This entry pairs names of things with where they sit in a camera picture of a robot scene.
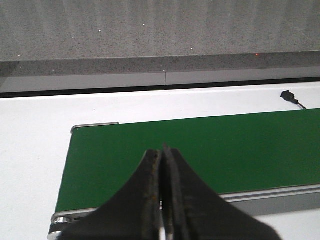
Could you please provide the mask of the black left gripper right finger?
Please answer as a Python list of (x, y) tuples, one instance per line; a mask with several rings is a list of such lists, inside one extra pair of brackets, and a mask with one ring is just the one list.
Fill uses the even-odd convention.
[(163, 146), (160, 190), (164, 226), (174, 240), (279, 240), (278, 233), (212, 190), (176, 148)]

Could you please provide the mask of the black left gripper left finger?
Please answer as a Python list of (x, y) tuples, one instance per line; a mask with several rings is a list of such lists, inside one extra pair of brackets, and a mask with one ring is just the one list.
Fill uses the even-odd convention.
[(61, 240), (157, 240), (160, 237), (160, 161), (147, 150), (125, 185), (97, 210), (72, 223)]

